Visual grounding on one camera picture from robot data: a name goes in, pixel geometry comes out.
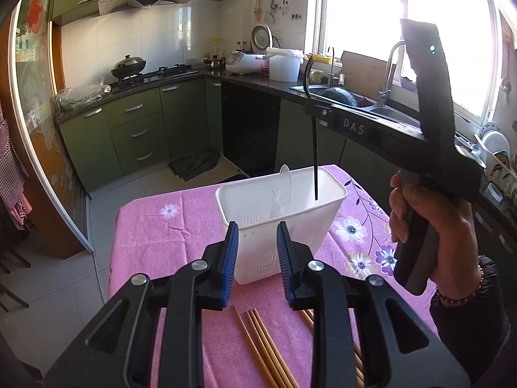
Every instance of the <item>table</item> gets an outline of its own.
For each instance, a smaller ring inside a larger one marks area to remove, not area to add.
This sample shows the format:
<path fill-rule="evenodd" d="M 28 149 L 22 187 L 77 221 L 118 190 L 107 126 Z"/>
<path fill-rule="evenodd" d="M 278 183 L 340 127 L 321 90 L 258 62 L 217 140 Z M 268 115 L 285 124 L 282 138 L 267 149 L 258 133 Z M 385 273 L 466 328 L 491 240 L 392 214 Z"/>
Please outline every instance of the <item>table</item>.
<path fill-rule="evenodd" d="M 436 333 L 429 314 L 435 285 L 428 282 L 421 296 L 413 296 L 393 276 L 389 217 L 350 175 L 337 166 L 325 167 L 348 190 L 333 225 L 316 258 L 341 274 L 364 279 L 380 274 Z M 113 243 L 109 296 L 136 273 L 151 279 L 175 273 L 201 258 L 205 247 L 224 239 L 226 229 L 217 210 L 215 191 L 220 185 L 136 199 L 117 215 Z M 248 285 L 234 281 L 229 305 L 243 313 L 257 308 L 286 364 L 301 388 L 309 387 L 312 363 L 312 331 L 299 312 L 285 300 L 280 274 Z M 205 386 L 266 387 L 250 353 L 232 308 L 203 311 L 203 360 Z M 157 386 L 164 315 L 160 318 L 153 357 L 152 386 Z"/>

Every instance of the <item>hand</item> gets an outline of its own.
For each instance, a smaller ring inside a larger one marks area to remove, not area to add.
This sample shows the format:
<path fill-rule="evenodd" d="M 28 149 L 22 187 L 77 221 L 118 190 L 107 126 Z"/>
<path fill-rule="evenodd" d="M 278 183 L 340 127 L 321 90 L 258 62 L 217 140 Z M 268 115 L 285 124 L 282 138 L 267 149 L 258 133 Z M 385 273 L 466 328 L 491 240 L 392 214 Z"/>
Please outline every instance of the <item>hand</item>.
<path fill-rule="evenodd" d="M 409 203 L 439 235 L 438 262 L 431 275 L 439 292 L 455 300 L 473 294 L 481 281 L 481 273 L 470 204 L 460 200 L 454 205 L 440 193 L 423 187 L 406 185 L 402 188 L 400 172 L 391 178 L 390 185 L 394 188 L 389 197 L 391 240 L 407 241 L 409 226 L 404 216 Z"/>

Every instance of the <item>electrical outlet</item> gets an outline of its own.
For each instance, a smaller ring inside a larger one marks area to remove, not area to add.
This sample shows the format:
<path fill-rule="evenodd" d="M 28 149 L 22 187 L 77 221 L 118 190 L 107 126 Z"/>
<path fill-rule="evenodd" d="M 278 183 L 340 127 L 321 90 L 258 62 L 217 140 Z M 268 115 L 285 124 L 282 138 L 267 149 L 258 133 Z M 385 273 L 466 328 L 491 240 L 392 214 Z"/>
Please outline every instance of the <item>electrical outlet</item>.
<path fill-rule="evenodd" d="M 283 30 L 274 30 L 272 32 L 273 36 L 278 40 L 284 39 L 284 31 Z"/>

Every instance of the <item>beaded bracelet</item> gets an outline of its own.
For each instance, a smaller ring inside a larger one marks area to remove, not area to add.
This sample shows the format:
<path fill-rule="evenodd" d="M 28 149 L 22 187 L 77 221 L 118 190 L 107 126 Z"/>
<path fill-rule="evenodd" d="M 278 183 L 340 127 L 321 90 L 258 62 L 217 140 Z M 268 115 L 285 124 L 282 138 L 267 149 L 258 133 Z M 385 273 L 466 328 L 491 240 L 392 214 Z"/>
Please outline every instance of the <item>beaded bracelet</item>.
<path fill-rule="evenodd" d="M 481 272 L 481 280 L 479 282 L 479 286 L 477 286 L 477 289 L 474 290 L 474 293 L 464 299 L 460 299 L 460 300 L 455 300 L 455 299 L 449 299 L 448 297 L 445 297 L 444 295 L 442 295 L 438 289 L 436 290 L 436 293 L 438 294 L 438 297 L 439 299 L 442 301 L 442 302 L 445 302 L 447 304 L 450 304 L 450 305 L 463 305 L 463 304 L 466 304 L 467 302 L 469 302 L 470 300 L 474 299 L 474 297 L 476 297 L 476 295 L 479 293 L 479 291 L 481 290 L 481 287 L 483 286 L 483 281 L 484 281 L 484 272 L 483 272 L 483 269 L 481 268 L 481 266 L 478 264 L 478 267 L 479 267 L 479 271 Z"/>

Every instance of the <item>dishwasher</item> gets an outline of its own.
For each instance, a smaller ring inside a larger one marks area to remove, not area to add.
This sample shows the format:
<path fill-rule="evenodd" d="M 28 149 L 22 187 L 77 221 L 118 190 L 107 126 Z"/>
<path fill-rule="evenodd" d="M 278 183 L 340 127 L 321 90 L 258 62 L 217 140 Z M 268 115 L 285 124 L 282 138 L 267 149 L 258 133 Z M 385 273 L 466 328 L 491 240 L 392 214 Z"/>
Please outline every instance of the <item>dishwasher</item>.
<path fill-rule="evenodd" d="M 221 83 L 224 156 L 251 177 L 274 173 L 280 98 Z"/>

